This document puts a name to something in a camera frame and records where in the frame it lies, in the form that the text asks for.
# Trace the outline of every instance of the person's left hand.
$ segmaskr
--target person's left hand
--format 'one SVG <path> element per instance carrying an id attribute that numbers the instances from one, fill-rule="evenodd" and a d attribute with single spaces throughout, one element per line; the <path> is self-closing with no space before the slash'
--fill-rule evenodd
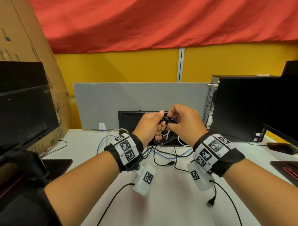
<path id="1" fill-rule="evenodd" d="M 164 116 L 164 111 L 152 112 L 143 114 L 141 120 L 139 121 L 133 134 L 136 135 L 143 144 L 143 147 L 147 147 L 148 143 L 153 139 L 154 136 L 158 140 L 161 139 L 162 126 L 158 124 L 162 117 Z"/>

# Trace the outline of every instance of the wristband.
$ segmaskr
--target wristband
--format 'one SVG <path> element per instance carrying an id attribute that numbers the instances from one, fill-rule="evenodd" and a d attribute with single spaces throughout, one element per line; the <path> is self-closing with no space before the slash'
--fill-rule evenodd
<path id="1" fill-rule="evenodd" d="M 236 162 L 245 158 L 232 142 L 220 134 L 204 134 L 194 145 L 194 160 L 206 171 L 219 177 Z"/>
<path id="2" fill-rule="evenodd" d="M 143 144 L 134 134 L 123 133 L 104 148 L 116 160 L 119 171 L 131 171 L 143 160 Z"/>

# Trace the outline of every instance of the computer mouse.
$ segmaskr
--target computer mouse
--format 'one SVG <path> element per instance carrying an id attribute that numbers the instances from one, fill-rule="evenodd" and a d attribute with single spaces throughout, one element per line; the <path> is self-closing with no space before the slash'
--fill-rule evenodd
<path id="1" fill-rule="evenodd" d="M 298 148 L 294 145 L 287 144 L 287 143 L 267 143 L 266 144 L 270 150 L 278 151 L 286 154 L 297 154 Z"/>

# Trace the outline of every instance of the table surface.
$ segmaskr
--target table surface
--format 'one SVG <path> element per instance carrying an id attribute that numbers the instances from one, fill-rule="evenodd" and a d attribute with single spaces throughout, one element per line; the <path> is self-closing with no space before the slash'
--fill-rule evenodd
<path id="1" fill-rule="evenodd" d="M 62 140 L 67 141 L 68 145 L 45 159 L 73 159 L 73 164 L 68 170 L 75 168 L 86 160 L 96 155 L 97 147 L 100 141 L 106 136 L 106 133 L 95 130 L 70 129 Z M 273 140 L 265 137 L 264 142 Z M 58 142 L 54 147 L 48 150 L 48 153 L 61 148 L 64 142 Z M 247 143 L 236 143 L 239 151 L 246 158 L 260 165 L 269 172 L 278 177 L 288 180 L 275 170 L 270 161 L 276 161 L 267 147 L 256 146 Z M 189 147 L 177 147 L 177 154 L 182 154 Z M 173 147 L 162 147 L 160 150 L 172 152 Z M 280 158 L 298 161 L 297 156 L 288 156 L 279 153 Z M 169 160 L 159 155 L 155 155 L 155 160 L 159 164 L 166 164 Z M 186 169 L 186 165 L 192 160 L 191 156 L 179 158 L 177 167 Z M 157 169 L 157 175 L 152 187 L 146 197 L 142 197 L 132 191 L 129 186 L 124 188 L 114 199 L 109 210 L 104 216 L 101 225 L 204 225 L 204 226 L 230 226 L 239 225 L 239 220 L 235 209 L 227 195 L 217 186 L 217 196 L 212 208 L 206 206 L 207 201 L 214 196 L 214 190 L 200 191 L 193 182 L 191 175 L 178 171 L 174 166 L 157 166 L 153 161 L 153 153 L 143 160 L 141 164 L 150 164 Z M 260 225 L 256 218 L 246 208 L 235 192 L 230 188 L 223 178 L 214 175 L 218 182 L 230 195 L 239 212 L 242 224 Z M 94 206 L 87 216 L 82 226 L 96 226 L 103 212 L 115 193 L 125 184 L 133 181 L 134 172 L 122 172 L 107 189 L 98 203 Z"/>

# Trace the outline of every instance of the red curtain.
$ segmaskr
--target red curtain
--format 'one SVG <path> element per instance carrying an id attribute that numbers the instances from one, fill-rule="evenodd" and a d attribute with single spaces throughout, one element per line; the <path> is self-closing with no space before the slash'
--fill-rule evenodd
<path id="1" fill-rule="evenodd" d="M 30 0 L 54 53 L 298 39 L 298 0 Z"/>

